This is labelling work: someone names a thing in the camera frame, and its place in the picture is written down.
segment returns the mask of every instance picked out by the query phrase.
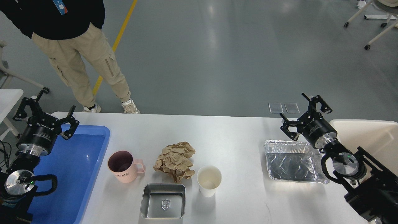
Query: pink mug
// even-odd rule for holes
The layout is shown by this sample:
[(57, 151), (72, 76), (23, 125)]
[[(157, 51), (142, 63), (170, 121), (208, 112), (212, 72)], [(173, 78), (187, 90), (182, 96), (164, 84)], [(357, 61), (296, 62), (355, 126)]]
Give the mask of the pink mug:
[(145, 165), (142, 159), (134, 159), (127, 151), (117, 151), (109, 157), (108, 168), (115, 177), (122, 183), (129, 183), (137, 178), (138, 173), (145, 172)]

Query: mug handle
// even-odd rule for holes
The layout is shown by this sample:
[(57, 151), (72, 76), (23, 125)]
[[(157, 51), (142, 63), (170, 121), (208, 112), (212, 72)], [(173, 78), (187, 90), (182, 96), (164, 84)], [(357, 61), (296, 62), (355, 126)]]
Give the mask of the mug handle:
[(140, 164), (142, 166), (142, 168), (139, 169), (137, 171), (137, 173), (144, 173), (145, 172), (145, 165), (144, 165), (144, 162), (142, 161), (142, 159), (134, 159), (133, 164)]

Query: white table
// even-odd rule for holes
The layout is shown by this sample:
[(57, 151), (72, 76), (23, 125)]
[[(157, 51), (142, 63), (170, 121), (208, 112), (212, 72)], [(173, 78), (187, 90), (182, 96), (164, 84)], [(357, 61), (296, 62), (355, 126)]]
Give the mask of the white table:
[[(56, 112), (59, 118), (66, 112)], [(148, 183), (172, 183), (152, 169), (162, 148), (179, 141), (196, 150), (195, 171), (215, 165), (222, 183), (215, 196), (200, 195), (196, 175), (186, 187), (185, 224), (366, 224), (345, 201), (345, 189), (329, 183), (289, 183), (268, 177), (263, 152), (267, 139), (289, 140), (281, 118), (75, 113), (85, 125), (110, 129), (109, 146), (82, 223), (138, 223), (142, 191)], [(146, 173), (132, 183), (118, 182), (109, 156), (128, 150), (144, 160)]]
[(12, 131), (15, 136), (19, 134), (6, 116), (21, 98), (22, 94), (22, 89), (0, 89), (0, 123), (4, 121), (8, 127), (7, 131), (0, 136), (0, 140), (3, 140), (9, 131)]

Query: tray emblem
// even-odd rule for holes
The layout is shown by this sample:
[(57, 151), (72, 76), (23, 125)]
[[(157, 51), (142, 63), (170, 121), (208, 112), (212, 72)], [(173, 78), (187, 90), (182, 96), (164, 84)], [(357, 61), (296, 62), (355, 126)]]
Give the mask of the tray emblem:
[(167, 210), (168, 208), (170, 208), (170, 200), (163, 200), (162, 201), (162, 209), (163, 210)]

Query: robotic arm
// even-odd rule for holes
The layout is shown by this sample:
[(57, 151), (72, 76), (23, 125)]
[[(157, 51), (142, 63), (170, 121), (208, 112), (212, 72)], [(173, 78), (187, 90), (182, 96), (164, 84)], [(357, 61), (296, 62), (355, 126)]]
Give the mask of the robotic arm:
[[(319, 95), (311, 98), (302, 95), (308, 100), (307, 112), (297, 121), (290, 121), (280, 113), (283, 118), (281, 130), (294, 141), (302, 134), (314, 148), (325, 154), (321, 160), (322, 171), (331, 181), (343, 185), (348, 192), (345, 200), (361, 217), (368, 222), (378, 219), (383, 224), (398, 223), (398, 177), (363, 148), (358, 147), (355, 153), (346, 149), (337, 140), (337, 131), (323, 118), (323, 113), (329, 114), (332, 109)], [(318, 103), (321, 112), (316, 109)], [(333, 161), (336, 178), (327, 171), (328, 159)], [(371, 176), (362, 180), (367, 172)]]
[[(34, 175), (34, 168), (40, 162), (40, 156), (49, 155), (58, 135), (70, 139), (79, 125), (72, 115), (75, 106), (70, 108), (67, 117), (58, 119), (44, 113), (39, 105), (43, 93), (48, 93), (43, 88), (36, 98), (23, 98), (13, 117), (14, 120), (27, 122), (26, 129), (20, 136), (17, 147), (17, 157), (5, 173), (0, 172), (0, 220), (6, 223), (30, 223), (32, 214), (27, 213), (35, 196), (48, 195), (57, 188), (57, 177), (52, 174)], [(28, 118), (25, 107), (29, 106), (32, 116)], [(70, 123), (70, 128), (62, 131), (61, 125)], [(36, 181), (51, 180), (51, 189), (37, 192)]]

